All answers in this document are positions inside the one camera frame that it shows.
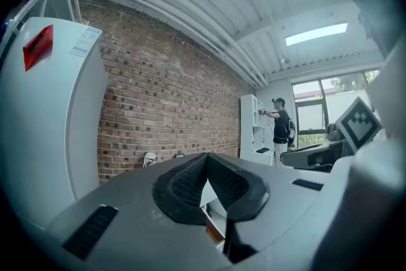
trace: window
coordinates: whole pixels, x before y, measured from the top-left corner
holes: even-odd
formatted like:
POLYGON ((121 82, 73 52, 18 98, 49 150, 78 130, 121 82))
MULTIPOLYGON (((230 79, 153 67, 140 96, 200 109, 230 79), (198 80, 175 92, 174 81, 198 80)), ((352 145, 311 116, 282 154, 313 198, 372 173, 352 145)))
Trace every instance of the window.
POLYGON ((326 126, 336 122, 357 97, 373 110, 365 89, 378 74, 379 70, 371 70, 293 85, 298 148, 325 142, 326 126))

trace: skylight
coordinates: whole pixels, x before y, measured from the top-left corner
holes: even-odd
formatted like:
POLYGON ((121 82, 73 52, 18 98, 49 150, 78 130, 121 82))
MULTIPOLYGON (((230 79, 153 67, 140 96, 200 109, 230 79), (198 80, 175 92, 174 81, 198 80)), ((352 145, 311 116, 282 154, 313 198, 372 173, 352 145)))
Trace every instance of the skylight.
POLYGON ((290 46, 296 43, 317 39, 318 37, 345 33, 345 31, 347 30, 347 25, 347 23, 341 23, 289 36, 286 38, 286 45, 290 46))

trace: window frame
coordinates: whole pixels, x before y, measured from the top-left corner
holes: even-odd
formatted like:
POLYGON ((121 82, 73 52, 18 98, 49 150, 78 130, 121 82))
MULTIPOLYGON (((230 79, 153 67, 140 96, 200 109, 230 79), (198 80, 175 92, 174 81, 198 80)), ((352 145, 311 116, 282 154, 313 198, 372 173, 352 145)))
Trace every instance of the window frame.
POLYGON ((368 85, 368 81, 367 81, 367 72, 373 71, 373 70, 381 70, 380 67, 377 68, 371 68, 371 69, 363 69, 363 70, 359 70, 359 71, 354 71, 354 72, 348 72, 346 74, 340 74, 340 75, 331 75, 331 76, 326 76, 323 78, 315 78, 315 79, 310 79, 307 81, 301 81, 300 83, 292 83, 292 89, 293 86, 295 85, 300 85, 300 84, 305 84, 305 83, 310 83, 312 81, 318 81, 318 85, 320 87, 320 92, 322 94, 322 98, 318 99, 318 100, 307 100, 307 101, 302 101, 302 102, 297 102, 296 99, 294 101, 295 104, 295 108, 296 108, 296 126, 297 126, 297 134, 299 135, 319 135, 319 134, 326 134, 327 133, 327 126, 329 125, 329 111, 327 110, 327 101, 325 99, 325 93, 324 93, 324 88, 323 88, 323 84, 322 84, 322 79, 328 79, 328 78, 335 78, 335 77, 342 77, 342 76, 347 76, 347 75, 353 75, 353 74, 361 74, 362 75, 362 79, 365 83, 365 85, 368 85), (300 125, 299 125, 299 111, 298 111, 298 107, 304 107, 304 106, 312 106, 312 105, 320 105, 322 104, 322 108, 323 108, 323 113, 324 113, 324 125, 325 128, 324 129, 312 129, 312 130, 300 130, 300 125))

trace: brick wall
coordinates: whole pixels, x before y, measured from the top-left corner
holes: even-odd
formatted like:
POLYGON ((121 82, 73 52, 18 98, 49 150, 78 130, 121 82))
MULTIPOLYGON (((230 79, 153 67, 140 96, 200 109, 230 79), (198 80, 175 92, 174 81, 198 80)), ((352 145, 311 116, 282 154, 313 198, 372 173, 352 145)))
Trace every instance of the brick wall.
POLYGON ((254 90, 190 38, 131 8, 81 0, 83 19, 103 31, 109 73, 98 135, 101 183, 142 167, 147 152, 237 156, 242 95, 254 90))

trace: white pants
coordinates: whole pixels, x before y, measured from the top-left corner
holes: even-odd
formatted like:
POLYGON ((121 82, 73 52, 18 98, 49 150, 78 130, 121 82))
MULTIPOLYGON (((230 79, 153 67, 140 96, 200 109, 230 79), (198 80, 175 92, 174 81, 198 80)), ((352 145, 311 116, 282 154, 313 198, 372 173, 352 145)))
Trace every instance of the white pants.
POLYGON ((283 152, 287 152, 287 143, 274 143, 274 146, 275 146, 275 166, 290 168, 289 166, 285 166, 280 162, 280 155, 283 152))

